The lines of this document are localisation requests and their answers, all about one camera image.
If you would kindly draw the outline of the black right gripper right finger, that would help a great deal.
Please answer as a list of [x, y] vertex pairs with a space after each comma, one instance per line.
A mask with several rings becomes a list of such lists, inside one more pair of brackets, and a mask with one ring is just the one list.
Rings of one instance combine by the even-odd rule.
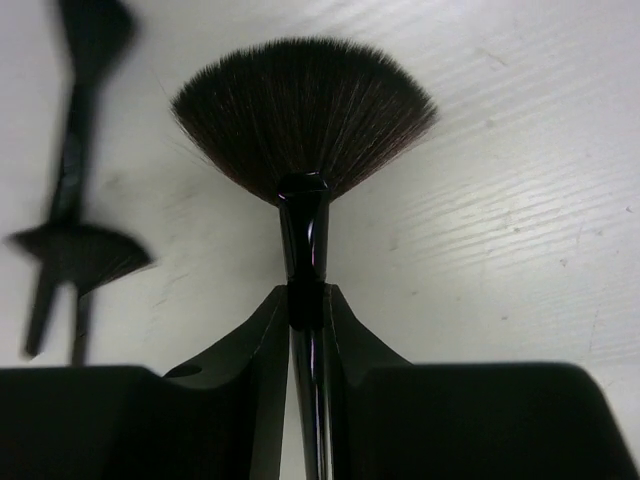
[[334, 284], [325, 286], [323, 313], [332, 474], [335, 479], [371, 479], [379, 421], [366, 378], [411, 363], [359, 321]]

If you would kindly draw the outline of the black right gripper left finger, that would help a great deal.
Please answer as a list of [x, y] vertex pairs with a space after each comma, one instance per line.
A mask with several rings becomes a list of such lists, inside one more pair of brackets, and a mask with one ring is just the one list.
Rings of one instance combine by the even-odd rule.
[[193, 397], [173, 452], [179, 478], [279, 477], [288, 363], [287, 291], [277, 286], [240, 326], [164, 374]]

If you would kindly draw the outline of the long black fan brush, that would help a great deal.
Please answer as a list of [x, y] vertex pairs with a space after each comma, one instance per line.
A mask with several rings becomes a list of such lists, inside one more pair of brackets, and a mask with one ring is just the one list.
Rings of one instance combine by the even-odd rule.
[[279, 211], [305, 469], [324, 479], [330, 205], [425, 135], [437, 106], [383, 51], [306, 37], [228, 54], [188, 80], [170, 108], [221, 173]]

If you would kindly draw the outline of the small black angled brush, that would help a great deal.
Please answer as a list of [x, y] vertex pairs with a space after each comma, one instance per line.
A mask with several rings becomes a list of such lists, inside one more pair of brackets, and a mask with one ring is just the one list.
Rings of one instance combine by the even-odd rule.
[[59, 1], [56, 7], [71, 62], [72, 85], [55, 190], [42, 225], [89, 224], [81, 217], [96, 104], [101, 83], [129, 47], [136, 24], [120, 1]]

